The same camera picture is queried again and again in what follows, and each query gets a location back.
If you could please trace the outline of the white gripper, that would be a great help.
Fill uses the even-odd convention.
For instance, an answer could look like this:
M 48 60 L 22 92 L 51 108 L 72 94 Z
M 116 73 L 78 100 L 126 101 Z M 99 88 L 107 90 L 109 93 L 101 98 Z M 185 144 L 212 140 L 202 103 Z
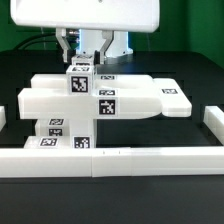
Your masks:
M 151 33 L 159 27 L 160 0 L 10 0 L 10 13 L 17 25 L 60 27 L 55 36 L 67 64 L 74 50 L 65 28 L 105 30 L 104 43 L 94 52 L 94 63 L 103 64 L 113 31 Z

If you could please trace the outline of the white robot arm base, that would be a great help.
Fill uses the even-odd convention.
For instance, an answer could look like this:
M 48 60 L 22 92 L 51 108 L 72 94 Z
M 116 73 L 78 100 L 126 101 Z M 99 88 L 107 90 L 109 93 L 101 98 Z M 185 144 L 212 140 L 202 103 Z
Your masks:
M 76 53 L 94 55 L 100 64 L 127 62 L 133 58 L 125 31 L 79 30 Z

